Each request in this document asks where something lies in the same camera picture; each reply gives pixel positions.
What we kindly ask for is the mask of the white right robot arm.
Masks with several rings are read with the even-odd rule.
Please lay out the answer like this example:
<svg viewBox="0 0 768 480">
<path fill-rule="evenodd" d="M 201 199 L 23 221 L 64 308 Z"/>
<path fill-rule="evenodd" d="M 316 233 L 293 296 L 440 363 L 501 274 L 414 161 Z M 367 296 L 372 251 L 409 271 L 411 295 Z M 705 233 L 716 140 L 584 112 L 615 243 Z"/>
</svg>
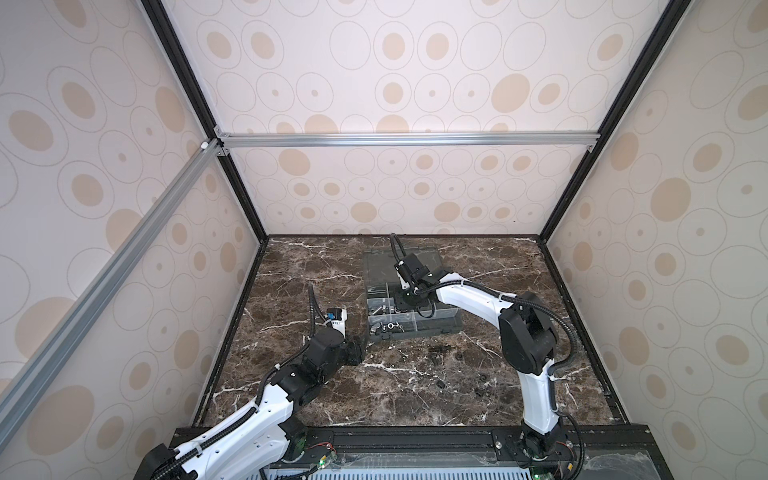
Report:
<svg viewBox="0 0 768 480">
<path fill-rule="evenodd" d="M 559 416 L 550 370 L 557 335 L 553 317 L 537 297 L 530 292 L 498 292 L 445 270 L 432 272 L 414 254 L 396 260 L 394 268 L 407 303 L 457 307 L 498 329 L 503 357 L 519 376 L 523 426 L 542 436 L 554 431 Z"/>
</svg>

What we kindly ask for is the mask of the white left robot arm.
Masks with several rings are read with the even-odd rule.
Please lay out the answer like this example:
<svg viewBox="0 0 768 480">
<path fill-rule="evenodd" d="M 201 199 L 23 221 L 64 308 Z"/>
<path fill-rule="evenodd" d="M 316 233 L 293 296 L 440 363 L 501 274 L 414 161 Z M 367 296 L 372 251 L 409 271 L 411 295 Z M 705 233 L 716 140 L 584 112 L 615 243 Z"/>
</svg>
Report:
<svg viewBox="0 0 768 480">
<path fill-rule="evenodd" d="M 304 448 L 306 428 L 294 415 L 343 367 L 362 363 L 367 339 L 323 326 L 265 375 L 255 398 L 175 448 L 145 454 L 136 479 L 245 479 Z"/>
</svg>

